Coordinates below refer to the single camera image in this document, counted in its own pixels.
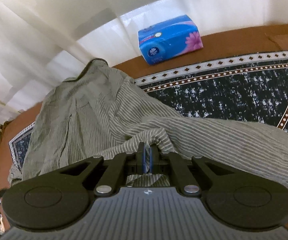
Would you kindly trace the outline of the grey striped shirt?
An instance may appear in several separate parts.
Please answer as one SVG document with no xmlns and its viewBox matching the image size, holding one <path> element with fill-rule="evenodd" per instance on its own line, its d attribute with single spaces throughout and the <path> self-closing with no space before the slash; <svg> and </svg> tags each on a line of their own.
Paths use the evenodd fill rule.
<svg viewBox="0 0 288 240">
<path fill-rule="evenodd" d="M 112 159 L 139 143 L 164 153 L 204 156 L 288 188 L 288 133 L 258 122 L 185 117 L 149 96 L 103 59 L 64 80 L 45 97 L 22 168 L 10 185 L 93 155 Z"/>
</svg>

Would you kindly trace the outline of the dark patterned rug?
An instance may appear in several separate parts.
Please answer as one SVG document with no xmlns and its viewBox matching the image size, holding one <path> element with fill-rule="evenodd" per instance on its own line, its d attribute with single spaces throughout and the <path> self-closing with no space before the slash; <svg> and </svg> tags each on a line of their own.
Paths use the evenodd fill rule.
<svg viewBox="0 0 288 240">
<path fill-rule="evenodd" d="M 247 68 L 249 73 L 245 67 L 228 67 L 190 76 L 185 85 L 145 93 L 185 117 L 258 122 L 278 128 L 288 103 L 288 62 L 251 63 Z M 22 168 L 25 156 L 12 166 Z"/>
</svg>

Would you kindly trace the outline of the blue tissue pack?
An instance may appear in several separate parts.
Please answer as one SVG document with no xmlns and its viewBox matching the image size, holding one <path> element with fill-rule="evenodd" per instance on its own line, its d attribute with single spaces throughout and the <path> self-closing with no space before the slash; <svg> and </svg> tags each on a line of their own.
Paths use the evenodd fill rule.
<svg viewBox="0 0 288 240">
<path fill-rule="evenodd" d="M 197 25 L 187 15 L 138 31 L 139 50 L 154 65 L 203 48 Z"/>
</svg>

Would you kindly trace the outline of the white curtain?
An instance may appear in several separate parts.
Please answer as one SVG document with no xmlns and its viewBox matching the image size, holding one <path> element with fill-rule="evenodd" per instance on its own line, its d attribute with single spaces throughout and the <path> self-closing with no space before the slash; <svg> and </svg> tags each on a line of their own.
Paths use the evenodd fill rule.
<svg viewBox="0 0 288 240">
<path fill-rule="evenodd" d="M 288 23 L 288 0 L 0 0 L 0 124 L 93 57 L 139 56 L 139 30 L 181 15 L 209 35 Z"/>
</svg>

